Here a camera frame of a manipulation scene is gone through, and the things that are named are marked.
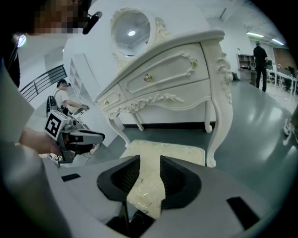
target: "fluorescent light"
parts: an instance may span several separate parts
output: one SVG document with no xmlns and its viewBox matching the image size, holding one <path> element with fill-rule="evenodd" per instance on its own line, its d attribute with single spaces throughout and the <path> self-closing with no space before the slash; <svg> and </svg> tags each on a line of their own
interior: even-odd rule
<svg viewBox="0 0 298 238">
<path fill-rule="evenodd" d="M 263 35 L 260 35 L 260 34 L 256 34 L 256 33 L 252 33 L 252 32 L 248 32 L 246 33 L 248 35 L 253 35 L 253 36 L 257 36 L 257 37 L 264 37 Z"/>
<path fill-rule="evenodd" d="M 133 35 L 135 35 L 135 31 L 130 31 L 129 36 L 133 36 Z"/>
<path fill-rule="evenodd" d="M 19 39 L 18 39 L 18 45 L 17 47 L 21 47 L 22 45 L 24 45 L 26 42 L 26 36 L 25 35 L 20 35 Z"/>
<path fill-rule="evenodd" d="M 278 40 L 276 40 L 276 39 L 272 39 L 274 42 L 276 42 L 276 43 L 278 43 L 278 44 L 280 44 L 280 45 L 284 45 L 284 43 L 281 43 L 280 41 L 278 41 Z"/>
</svg>

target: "metal railing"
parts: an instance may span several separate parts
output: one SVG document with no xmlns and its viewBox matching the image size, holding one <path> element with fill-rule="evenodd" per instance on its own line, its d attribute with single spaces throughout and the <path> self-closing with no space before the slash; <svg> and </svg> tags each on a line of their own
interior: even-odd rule
<svg viewBox="0 0 298 238">
<path fill-rule="evenodd" d="M 42 91 L 65 77 L 67 77 L 67 75 L 64 65 L 59 65 L 34 79 L 23 87 L 20 92 L 23 94 L 24 98 L 30 102 Z"/>
</svg>

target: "white shirt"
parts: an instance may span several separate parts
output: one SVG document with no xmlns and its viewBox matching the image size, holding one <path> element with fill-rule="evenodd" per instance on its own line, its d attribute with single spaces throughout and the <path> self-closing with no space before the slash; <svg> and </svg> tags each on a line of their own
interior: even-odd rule
<svg viewBox="0 0 298 238">
<path fill-rule="evenodd" d="M 59 90 L 55 94 L 55 99 L 57 102 L 58 108 L 61 108 L 61 105 L 68 107 L 67 103 L 65 101 L 69 100 L 68 93 L 64 90 Z"/>
</svg>

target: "oval mirror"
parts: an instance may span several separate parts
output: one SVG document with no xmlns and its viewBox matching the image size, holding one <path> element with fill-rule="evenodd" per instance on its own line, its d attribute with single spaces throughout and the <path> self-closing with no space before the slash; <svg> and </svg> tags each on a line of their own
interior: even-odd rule
<svg viewBox="0 0 298 238">
<path fill-rule="evenodd" d="M 135 56 L 144 51 L 150 37 L 150 23 L 145 14 L 127 12 L 115 26 L 115 40 L 119 51 L 126 56 Z"/>
</svg>

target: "curved table leg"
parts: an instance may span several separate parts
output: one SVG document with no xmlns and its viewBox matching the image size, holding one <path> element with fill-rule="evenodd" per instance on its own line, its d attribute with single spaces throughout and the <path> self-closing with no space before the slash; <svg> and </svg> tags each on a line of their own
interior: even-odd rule
<svg viewBox="0 0 298 238">
<path fill-rule="evenodd" d="M 208 146 L 206 164 L 208 167 L 214 168 L 216 161 L 214 153 L 226 138 L 233 120 L 233 107 L 228 100 L 212 100 L 215 113 L 216 123 L 215 128 Z"/>
<path fill-rule="evenodd" d="M 108 125 L 119 135 L 122 137 L 122 139 L 125 141 L 125 147 L 128 148 L 130 145 L 130 140 L 128 137 L 124 134 L 123 131 L 117 126 L 117 124 L 114 122 L 114 120 L 111 120 L 109 117 L 106 117 L 106 120 L 108 122 Z"/>
<path fill-rule="evenodd" d="M 132 118 L 134 119 L 135 123 L 137 124 L 138 128 L 140 129 L 140 131 L 144 130 L 144 127 L 141 125 L 140 120 L 138 119 L 138 116 L 135 113 L 130 113 L 130 115 L 132 116 Z"/>
<path fill-rule="evenodd" d="M 212 131 L 212 126 L 210 126 L 211 108 L 212 108 L 211 100 L 205 101 L 205 130 L 207 133 L 210 133 Z"/>
</svg>

